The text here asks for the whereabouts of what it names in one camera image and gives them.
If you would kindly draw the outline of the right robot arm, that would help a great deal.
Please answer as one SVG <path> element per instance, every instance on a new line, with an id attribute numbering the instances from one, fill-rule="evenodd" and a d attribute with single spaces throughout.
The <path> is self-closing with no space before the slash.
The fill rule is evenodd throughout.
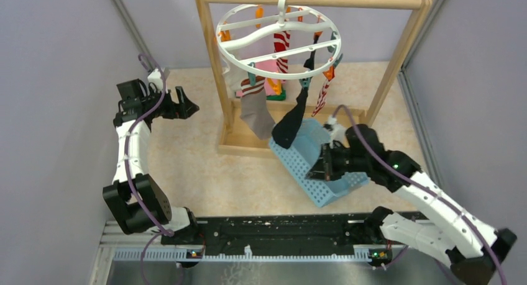
<path id="1" fill-rule="evenodd" d="M 345 128 L 329 121 L 324 128 L 330 140 L 321 145 L 307 178 L 335 181 L 346 173 L 365 173 L 429 220 L 421 225 L 377 207 L 364 222 L 369 241 L 389 240 L 412 247 L 449 267 L 464 284 L 488 284 L 494 274 L 506 283 L 502 263 L 517 239 L 510 229 L 492 227 L 466 211 L 406 153 L 387 150 L 369 126 Z"/>

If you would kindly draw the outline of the black sock front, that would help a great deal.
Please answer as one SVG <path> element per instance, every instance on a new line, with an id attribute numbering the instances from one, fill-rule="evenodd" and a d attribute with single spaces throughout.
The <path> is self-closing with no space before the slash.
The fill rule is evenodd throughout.
<path id="1" fill-rule="evenodd" d="M 280 147 L 289 149 L 296 138 L 305 114 L 307 98 L 308 88 L 302 88 L 296 98 L 296 106 L 274 126 L 272 138 Z"/>

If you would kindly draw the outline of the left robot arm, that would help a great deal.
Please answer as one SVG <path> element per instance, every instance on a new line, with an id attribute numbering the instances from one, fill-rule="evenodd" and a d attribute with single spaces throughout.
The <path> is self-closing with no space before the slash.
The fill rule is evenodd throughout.
<path id="1" fill-rule="evenodd" d="M 125 234 L 157 227 L 162 235 L 176 235 L 189 244 L 199 236 L 195 217 L 186 207 L 172 209 L 149 173 L 147 155 L 154 119 L 187 119 L 199 111 L 199 106 L 188 99 L 181 86 L 175 87 L 177 101 L 170 92 L 163 95 L 161 88 L 160 83 L 145 84 L 140 79 L 117 85 L 121 100 L 113 125 L 119 149 L 116 173 L 111 184 L 103 188 L 103 199 Z"/>

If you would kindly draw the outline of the white round clip hanger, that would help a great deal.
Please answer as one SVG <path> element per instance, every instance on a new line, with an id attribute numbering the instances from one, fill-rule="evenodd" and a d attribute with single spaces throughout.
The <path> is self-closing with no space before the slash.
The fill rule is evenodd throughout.
<path id="1" fill-rule="evenodd" d="M 277 1 L 277 13 L 263 16 L 261 4 L 241 4 L 216 26 L 224 61 L 248 74 L 279 80 L 309 79 L 342 60 L 342 40 L 334 22 L 308 6 Z M 271 37 L 273 52 L 241 59 L 240 49 Z"/>

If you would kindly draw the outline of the black sock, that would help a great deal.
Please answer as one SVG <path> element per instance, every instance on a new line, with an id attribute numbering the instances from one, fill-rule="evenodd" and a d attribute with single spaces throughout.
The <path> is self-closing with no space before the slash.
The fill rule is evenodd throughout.
<path id="1" fill-rule="evenodd" d="M 289 149 L 296 138 L 305 114 L 307 98 L 308 88 L 302 88 L 296 98 L 296 106 L 274 126 L 272 138 L 280 147 Z"/>
<path id="2" fill-rule="evenodd" d="M 318 43 L 320 35 L 321 34 L 319 34 L 318 32 L 314 33 L 314 35 L 313 35 L 313 45 L 316 45 Z M 309 69 L 309 70 L 314 70 L 315 54 L 316 54 L 316 49 L 310 49 L 310 56 L 309 56 L 308 59 L 305 60 L 305 62 L 303 64 L 304 68 Z"/>

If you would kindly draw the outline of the black sock back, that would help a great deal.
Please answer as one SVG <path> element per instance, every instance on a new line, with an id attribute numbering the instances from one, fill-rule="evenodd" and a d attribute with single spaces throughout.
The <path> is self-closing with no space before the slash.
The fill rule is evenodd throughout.
<path id="1" fill-rule="evenodd" d="M 313 45 L 316 45 L 318 43 L 320 35 L 321 34 L 319 34 L 318 32 L 314 33 L 314 35 L 313 35 Z M 305 60 L 305 62 L 303 64 L 304 68 L 309 69 L 309 70 L 314 70 L 315 54 L 316 54 L 316 49 L 310 49 L 310 56 L 309 56 L 308 59 Z"/>

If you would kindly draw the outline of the grey striped cuff sock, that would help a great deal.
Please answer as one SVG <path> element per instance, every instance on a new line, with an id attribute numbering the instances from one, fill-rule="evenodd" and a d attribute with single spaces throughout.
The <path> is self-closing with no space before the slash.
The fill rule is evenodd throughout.
<path id="1" fill-rule="evenodd" d="M 255 77 L 251 84 L 247 78 L 241 82 L 241 114 L 240 119 L 247 124 L 260 140 L 267 140 L 272 136 L 275 121 L 267 109 L 267 95 L 265 78 Z"/>

